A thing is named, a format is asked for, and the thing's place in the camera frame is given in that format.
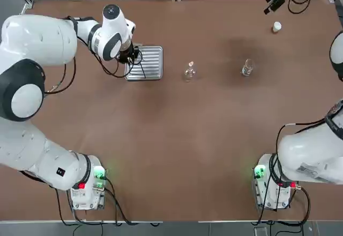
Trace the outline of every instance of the black cable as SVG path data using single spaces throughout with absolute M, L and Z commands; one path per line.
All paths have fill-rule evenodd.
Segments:
M 293 200 L 295 194 L 296 194 L 296 189 L 294 190 L 292 196 L 290 197 L 287 206 L 285 206 L 285 209 L 290 207 L 290 204 L 291 204 L 291 202 L 292 202 L 292 200 Z
M 86 42 L 85 42 L 82 38 L 78 37 L 78 39 L 79 39 L 86 47 L 88 47 L 87 44 L 86 44 Z M 91 51 L 91 53 L 94 55 L 95 59 L 100 63 L 100 65 L 101 65 L 102 69 L 104 70 L 104 72 L 105 72 L 107 75 L 111 75 L 111 76 L 113 76 L 113 77 L 115 77 L 115 78 L 124 78 L 124 77 L 126 77 L 127 75 L 129 75 L 130 72 L 132 71 L 134 65 L 140 65 L 141 68 L 142 68 L 142 70 L 143 70 L 143 67 L 142 67 L 142 65 L 141 65 L 141 61 L 143 60 L 143 53 L 142 53 L 140 50 L 138 50 L 138 54 L 141 56 L 141 60 L 140 60 L 138 63 L 135 63 L 135 61 L 134 61 L 134 59 L 135 59 L 134 56 L 129 57 L 129 58 L 128 58 L 128 60 L 129 60 L 128 65 L 129 65 L 129 67 L 130 67 L 130 68 L 129 68 L 129 71 L 128 71 L 126 74 L 122 75 L 122 76 L 116 75 L 116 73 L 118 72 L 118 69 L 119 69 L 119 61 L 118 61 L 117 58 L 115 58 L 115 60 L 117 61 L 117 68 L 116 68 L 116 70 L 115 70 L 114 72 L 110 72 L 110 71 L 106 68 L 106 66 L 102 63 L 102 60 L 101 60 L 100 56 L 97 55 L 93 50 L 90 49 L 90 51 Z
M 115 199 L 116 199 L 116 193 L 115 193 L 115 191 L 114 191 L 114 186 L 113 186 L 113 184 L 112 184 L 112 182 L 109 180 L 109 179 L 106 179 L 108 182 L 109 182 L 109 184 L 111 185 L 111 188 L 112 188 L 112 192 L 113 192 L 113 195 L 114 195 L 114 197 L 115 197 Z M 116 202 L 116 200 L 114 200 L 115 201 L 115 217 L 116 217 L 116 226 L 121 226 L 122 224 L 118 224 L 118 217 L 117 217 L 117 202 Z
M 79 225 L 79 224 L 66 224 L 65 221 L 63 220 L 62 218 L 62 213 L 61 213 L 61 204 L 59 202 L 59 194 L 58 194 L 58 191 L 57 189 L 53 188 L 56 192 L 56 197 L 57 197 L 57 204 L 58 204 L 58 213 L 59 213 L 59 218 L 61 219 L 62 223 L 65 225 L 65 226 L 75 226 L 75 225 Z
M 129 221 L 129 220 L 126 218 L 126 216 L 124 215 L 124 212 L 123 212 L 123 210 L 122 210 L 122 208 L 121 208 L 121 206 L 120 206 L 120 204 L 119 204 L 119 202 L 118 202 L 118 200 L 117 200 L 117 198 L 116 198 L 116 196 L 115 196 L 115 191 L 114 191 L 114 187 L 113 187 L 112 182 L 110 181 L 109 178 L 106 178 L 106 180 L 110 183 L 110 185 L 111 185 L 111 187 L 112 187 L 112 189 L 113 189 L 113 193 L 112 193 L 110 190 L 108 190 L 107 188 L 105 188 L 105 191 L 108 192 L 108 193 L 112 196 L 112 198 L 114 199 L 114 202 L 115 202 L 115 204 L 118 206 L 119 211 L 120 211 L 120 213 L 121 213 L 121 215 L 122 215 L 124 221 L 125 221 L 128 225 L 137 225 L 138 223 L 133 223 L 133 222 Z
M 70 82 L 68 83 L 68 85 L 65 88 L 61 89 L 61 90 L 56 90 L 56 91 L 52 91 L 52 92 L 45 92 L 45 94 L 46 95 L 52 95 L 52 94 L 58 94 L 58 93 L 61 93 L 61 92 L 65 91 L 74 82 L 75 75 L 76 75 L 76 58 L 74 57 L 74 72 L 73 72 L 73 76 L 72 76 Z
M 26 173 L 25 171 L 20 171 L 24 176 L 28 177 L 29 179 L 31 180 L 34 180 L 34 181 L 37 181 L 37 182 L 42 182 L 42 183 L 45 183 L 43 180 L 37 178 L 37 177 L 34 177 L 28 173 Z
M 76 231 L 77 229 L 79 229 L 81 226 L 82 226 L 82 224 L 78 225 L 78 226 L 74 229 L 74 231 L 73 231 L 73 236 L 74 236 L 74 234 L 75 234 L 75 231 Z
M 271 167 L 271 171 L 270 171 L 270 175 L 269 175 L 269 178 L 268 178 L 268 182 L 267 182 L 267 186 L 266 186 L 266 193 L 265 193 L 265 196 L 264 196 L 264 201 L 263 201 L 263 206 L 262 206 L 262 211 L 261 211 L 261 214 L 260 214 L 260 217 L 259 219 L 257 220 L 256 223 L 251 223 L 252 225 L 256 226 L 258 224 L 261 223 L 261 220 L 262 220 L 262 216 L 263 216 L 263 212 L 264 212 L 264 209 L 265 209 L 265 203 L 266 203 L 266 198 L 267 198 L 267 192 L 268 192 L 268 188 L 269 188 L 269 183 L 270 183 L 270 179 L 272 177 L 272 170 L 274 170 L 275 168 L 275 165 L 276 163 L 280 164 L 280 161 L 279 161 L 279 158 L 278 158 L 278 143 L 279 143 L 279 137 L 280 137 L 280 133 L 281 131 L 286 127 L 286 126 L 289 126 L 289 125 L 295 125 L 295 126 L 308 126 L 308 125 L 317 125 L 318 123 L 322 122 L 323 119 L 320 119 L 318 121 L 315 121 L 315 122 L 306 122 L 306 123 L 293 123 L 293 124 L 284 124 L 280 129 L 279 129 L 279 132 L 277 134 L 277 139 L 276 139 L 276 143 L 275 143 L 275 154 L 276 154 L 276 160 L 274 161 L 274 164 L 273 166 Z M 280 164 L 280 178 L 282 176 L 282 168 L 281 168 L 281 164 Z M 301 190 L 305 193 L 306 197 L 307 197 L 307 200 L 308 200 L 308 208 L 307 208 L 307 212 L 306 212 L 306 215 L 303 219 L 303 221 L 301 221 L 299 224 L 290 224 L 290 223 L 287 223 L 287 222 L 283 222 L 283 221 L 277 221 L 277 223 L 280 223 L 280 224 L 284 224 L 284 225 L 288 225 L 288 226 L 301 226 L 303 224 L 306 223 L 306 221 L 308 220 L 309 218 L 309 214 L 310 214 L 310 209 L 311 209 L 311 201 L 310 201 L 310 197 L 307 193 L 307 191 L 301 187 Z
M 293 233 L 293 234 L 298 234 L 298 233 L 301 233 L 303 232 L 303 225 L 300 226 L 300 230 L 298 232 L 291 232 L 291 231 L 279 231 L 275 234 L 275 236 L 277 236 L 279 233 Z
M 114 201 L 115 201 L 117 207 L 119 208 L 119 211 L 120 211 L 120 213 L 121 213 L 121 215 L 122 215 L 124 221 L 125 221 L 128 225 L 132 225 L 132 226 L 133 226 L 133 225 L 137 225 L 138 223 L 133 223 L 133 222 L 129 221 L 129 220 L 126 218 L 126 216 L 124 215 L 123 210 L 122 210 L 122 208 L 121 208 L 121 206 L 120 206 L 120 204 L 119 204 L 117 198 L 114 196 L 114 194 L 113 194 L 109 189 L 107 189 L 107 188 L 105 188 L 105 191 L 108 192 L 108 193 L 111 195 L 111 197 L 114 199 Z
M 279 132 L 278 132 L 278 135 L 277 135 L 277 140 L 276 140 L 276 146 L 278 146 L 278 142 L 279 142 L 279 137 L 280 137 L 280 133 L 281 131 L 284 129 L 284 127 L 286 127 L 286 125 L 283 125 L 280 129 L 279 129 Z M 272 166 L 272 169 L 274 169 L 275 165 L 277 164 L 278 160 L 275 160 L 273 166 Z M 268 183 L 267 183 L 267 186 L 266 186 L 266 193 L 264 195 L 264 200 L 263 200 L 263 205 L 262 205 L 262 211 L 261 211 L 261 214 L 257 220 L 256 223 L 251 223 L 253 226 L 257 226 L 261 223 L 261 220 L 262 220 L 262 216 L 263 216 L 263 212 L 264 212 L 264 209 L 265 209 L 265 204 L 266 204 L 266 199 L 267 199 L 267 193 L 268 193 L 268 189 L 269 189 L 269 183 L 270 183 L 270 179 L 272 177 L 272 173 L 270 173 L 269 175 L 269 178 L 268 178 Z
M 294 12 L 294 11 L 292 11 L 291 9 L 290 9 L 290 2 L 293 2 L 293 3 L 295 3 L 295 4 L 298 4 L 298 5 L 301 5 L 301 4 L 304 4 L 304 3 L 307 3 L 307 5 L 306 5 L 306 7 L 303 9 L 303 10 L 301 10 L 301 11 L 299 11 L 299 12 Z M 300 13 L 303 13 L 304 11 L 306 11 L 306 9 L 310 6 L 310 3 L 311 3 L 311 0 L 305 0 L 305 1 L 303 1 L 303 2 L 297 2 L 297 1 L 295 1 L 295 0 L 288 0 L 288 5 L 287 5 L 287 7 L 288 7 L 288 10 L 290 11 L 290 13 L 292 13 L 292 14 L 300 14 Z
M 291 224 L 291 223 L 283 222 L 283 221 L 277 221 L 277 223 L 287 225 L 290 227 L 298 227 L 298 226 L 304 225 L 307 222 L 307 220 L 309 219 L 309 216 L 310 216 L 310 212 L 311 212 L 311 199 L 310 199 L 308 192 L 303 187 L 301 187 L 301 191 L 304 192 L 304 194 L 307 198 L 307 211 L 306 211 L 306 215 L 305 215 L 304 219 L 298 224 Z
M 324 120 L 324 119 L 321 119 L 320 122 L 315 123 L 315 124 L 313 124 L 313 125 L 310 125 L 310 126 L 308 126 L 308 127 L 302 128 L 301 130 L 297 131 L 295 134 L 301 133 L 301 132 L 303 132 L 303 131 L 305 131 L 305 130 L 313 129 L 313 128 L 318 127 L 319 125 L 322 125 L 322 124 L 324 124 L 324 123 L 325 123 L 325 120 Z

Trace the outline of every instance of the small bottle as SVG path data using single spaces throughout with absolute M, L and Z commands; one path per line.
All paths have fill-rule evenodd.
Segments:
M 186 82 L 190 82 L 192 79 L 194 79 L 196 73 L 197 72 L 196 72 L 194 63 L 190 62 L 187 65 L 187 69 L 184 72 L 184 78 L 185 78 Z

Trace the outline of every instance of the gray floor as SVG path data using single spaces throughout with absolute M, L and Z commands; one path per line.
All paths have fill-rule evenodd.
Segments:
M 246 222 L 232 223 L 162 223 L 158 227 L 150 224 L 139 224 L 136 226 L 122 225 L 115 227 L 112 224 L 103 226 L 103 236 L 224 236 L 224 235 L 246 235 L 254 236 L 256 227 Z M 0 224 L 0 236 L 72 236 L 74 226 L 66 227 L 62 223 L 30 223 L 30 224 Z M 272 235 L 279 231 L 298 231 L 298 228 L 275 224 L 272 226 Z M 336 236 L 342 235 L 343 222 L 308 222 L 304 225 L 304 236 Z M 84 225 L 75 232 L 75 236 L 100 236 L 101 226 Z M 301 235 L 291 233 L 279 233 L 281 235 Z

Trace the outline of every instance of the clear glass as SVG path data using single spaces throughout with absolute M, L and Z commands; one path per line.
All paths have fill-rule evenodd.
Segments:
M 241 74 L 244 76 L 249 76 L 252 74 L 252 71 L 255 67 L 255 64 L 252 59 L 247 59 L 245 65 L 242 68 Z
M 187 68 L 184 72 L 184 79 L 186 82 L 190 82 L 192 79 L 195 78 L 195 75 L 196 75 L 197 71 L 196 71 L 196 68 L 195 68 L 195 65 L 193 62 L 190 62 L 188 65 L 187 65 Z

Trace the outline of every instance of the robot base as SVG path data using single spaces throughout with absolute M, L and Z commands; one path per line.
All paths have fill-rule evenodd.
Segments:
M 252 190 L 256 198 L 256 206 L 258 209 L 263 208 L 264 198 L 267 194 L 266 201 L 264 203 L 265 209 L 284 209 L 288 207 L 290 197 L 290 187 L 279 187 L 273 179 L 269 181 L 268 191 L 267 185 L 270 176 L 269 161 L 271 154 L 264 154 L 258 165 L 253 169 Z
M 99 210 L 105 207 L 105 185 L 107 171 L 95 156 L 88 156 L 91 161 L 91 174 L 80 189 L 70 189 L 72 206 L 75 210 Z

